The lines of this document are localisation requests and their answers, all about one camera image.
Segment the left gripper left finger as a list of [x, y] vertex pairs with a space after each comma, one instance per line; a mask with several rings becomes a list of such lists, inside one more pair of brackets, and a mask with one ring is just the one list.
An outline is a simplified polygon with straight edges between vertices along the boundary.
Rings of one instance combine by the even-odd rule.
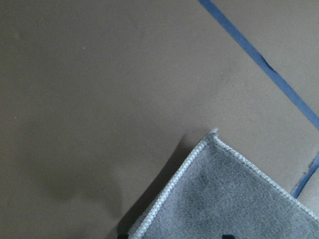
[[129, 238], [129, 234], [120, 234], [117, 236], [117, 239], [128, 239]]

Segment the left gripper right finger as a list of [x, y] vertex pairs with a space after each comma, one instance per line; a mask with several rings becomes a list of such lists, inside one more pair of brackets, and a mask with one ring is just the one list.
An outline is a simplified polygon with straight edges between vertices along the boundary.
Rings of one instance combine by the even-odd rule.
[[231, 234], [223, 234], [222, 239], [235, 239], [235, 236], [234, 235], [231, 235]]

